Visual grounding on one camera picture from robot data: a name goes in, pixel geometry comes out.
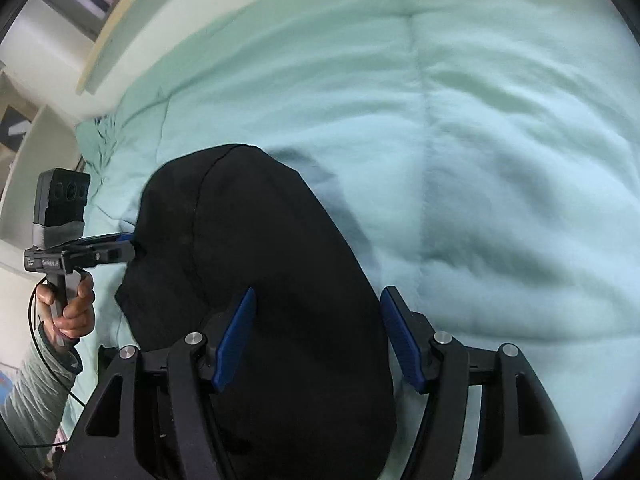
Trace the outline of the grey sleeved left forearm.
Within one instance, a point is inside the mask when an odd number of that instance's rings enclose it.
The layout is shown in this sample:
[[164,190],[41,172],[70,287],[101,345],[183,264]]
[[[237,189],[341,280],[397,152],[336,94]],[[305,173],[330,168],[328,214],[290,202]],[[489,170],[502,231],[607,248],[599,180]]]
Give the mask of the grey sleeved left forearm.
[[61,426],[70,389],[82,372],[78,352],[59,352],[38,326],[35,341],[23,360],[16,381],[1,404],[1,417],[18,445],[36,469],[47,461],[50,445]]

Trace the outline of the person's left hand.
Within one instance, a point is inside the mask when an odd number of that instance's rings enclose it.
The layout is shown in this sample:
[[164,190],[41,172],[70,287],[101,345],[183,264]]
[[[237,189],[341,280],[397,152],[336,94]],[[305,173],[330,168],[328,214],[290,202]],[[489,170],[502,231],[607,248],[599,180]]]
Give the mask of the person's left hand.
[[51,307],[54,305],[54,292],[46,284],[36,288],[37,306],[44,333],[59,352],[66,350],[63,340],[81,339],[93,332],[96,325],[94,298],[96,296],[94,296],[93,277],[85,273],[79,282],[76,297],[66,304],[61,315],[53,316]]

